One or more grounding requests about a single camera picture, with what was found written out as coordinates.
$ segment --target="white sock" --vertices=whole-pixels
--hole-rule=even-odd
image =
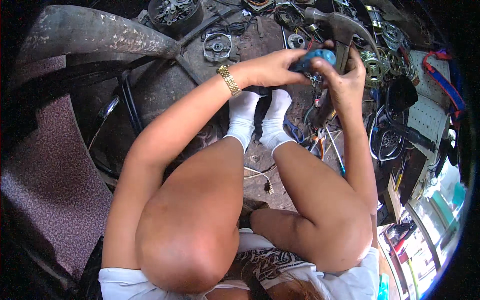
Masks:
[[[230,124],[228,125],[227,135],[233,136],[240,141],[243,146],[243,153],[247,150],[248,144],[252,139],[252,133],[255,129],[253,125],[253,116],[260,96],[258,94],[242,91],[240,96],[232,97],[228,100],[230,107]]]
[[[262,122],[263,133],[260,138],[260,142],[265,147],[272,150],[272,155],[275,149],[281,144],[295,141],[283,130],[283,119],[291,103],[292,98],[287,91],[272,91],[272,104],[270,104],[270,108]]]

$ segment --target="blue scissors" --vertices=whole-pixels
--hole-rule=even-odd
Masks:
[[[290,128],[290,131],[292,132],[292,135],[293,135],[293,138],[295,139],[295,141],[297,141],[297,143],[303,143],[303,141],[305,140],[305,137],[303,136],[303,132],[301,132],[301,130],[293,125],[288,119],[287,119],[287,115],[285,114],[285,117],[283,118],[283,125],[287,125],[289,128]]]

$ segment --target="hammer head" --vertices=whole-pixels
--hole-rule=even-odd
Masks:
[[[380,59],[375,40],[368,30],[355,20],[337,12],[324,13],[313,7],[308,7],[305,9],[305,21],[310,24],[328,23],[332,27],[334,39],[344,45],[350,45],[353,35],[357,34],[370,44],[377,58]]]

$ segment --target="watch band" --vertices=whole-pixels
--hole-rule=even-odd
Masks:
[[[228,71],[228,65],[220,66],[220,68],[216,70],[216,73],[222,76],[223,80],[225,80],[225,83],[227,84],[230,92],[234,97],[238,97],[241,94],[239,86],[235,83],[232,74],[230,74],[230,72]]]

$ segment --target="white pegboard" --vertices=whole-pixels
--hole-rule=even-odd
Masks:
[[[417,68],[420,80],[420,83],[415,88],[417,89],[417,93],[419,95],[425,96],[440,104],[440,106],[444,109],[447,109],[450,106],[450,98],[447,96],[447,94],[445,94],[438,83],[433,80],[423,69],[423,59],[427,54],[427,52],[423,51],[410,51],[412,62]],[[430,56],[427,58],[427,62],[436,68],[438,72],[440,72],[440,74],[442,74],[448,81],[450,81],[450,69],[446,60],[438,60],[435,58],[435,56]]]
[[[427,97],[419,95],[418,101],[408,111],[407,125],[434,141],[438,149],[447,118],[448,115],[442,107]],[[419,145],[415,146],[427,157],[436,156],[436,151],[432,153]]]

